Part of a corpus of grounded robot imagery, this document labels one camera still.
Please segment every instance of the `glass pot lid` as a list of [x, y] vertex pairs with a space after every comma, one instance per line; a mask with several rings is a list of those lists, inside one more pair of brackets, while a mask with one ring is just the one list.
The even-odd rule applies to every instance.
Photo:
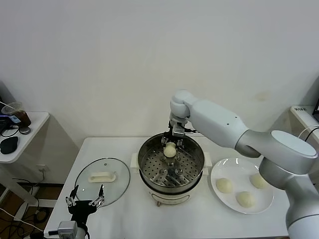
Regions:
[[105, 197], [103, 206], [107, 206], [125, 193], [130, 179], [130, 170], [124, 162], [116, 158], [100, 158], [79, 173], [74, 185], [74, 187], [79, 185], [76, 197], [79, 200], [94, 201], [103, 185]]

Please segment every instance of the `cup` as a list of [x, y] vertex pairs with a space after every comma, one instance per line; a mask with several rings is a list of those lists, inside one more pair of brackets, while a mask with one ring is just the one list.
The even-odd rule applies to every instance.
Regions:
[[22, 102], [12, 102], [8, 104], [8, 106], [4, 106], [1, 112], [2, 114], [8, 116], [12, 122], [20, 128], [28, 127], [31, 124], [29, 116], [23, 109]]

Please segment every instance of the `label sticker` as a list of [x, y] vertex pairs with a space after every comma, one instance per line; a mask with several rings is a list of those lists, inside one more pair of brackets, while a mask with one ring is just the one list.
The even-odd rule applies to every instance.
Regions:
[[9, 116], [10, 120], [12, 120], [13, 123], [20, 123], [21, 121], [15, 117], [15, 116]]

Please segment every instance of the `small white shelf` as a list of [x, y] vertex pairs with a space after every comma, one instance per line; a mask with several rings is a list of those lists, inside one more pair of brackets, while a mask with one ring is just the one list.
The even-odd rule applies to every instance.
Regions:
[[[296, 116], [299, 122], [305, 127], [310, 127], [319, 124], [319, 122], [313, 117], [314, 106], [292, 106], [290, 111]], [[301, 139], [307, 135], [306, 132], [302, 135]], [[319, 144], [319, 130], [312, 133], [313, 138]]]

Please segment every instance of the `black computer mouse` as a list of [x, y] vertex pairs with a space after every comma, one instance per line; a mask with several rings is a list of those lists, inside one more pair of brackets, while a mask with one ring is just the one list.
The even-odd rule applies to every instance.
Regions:
[[18, 137], [10, 137], [1, 141], [0, 143], [0, 152], [2, 154], [12, 153], [16, 150], [18, 143]]

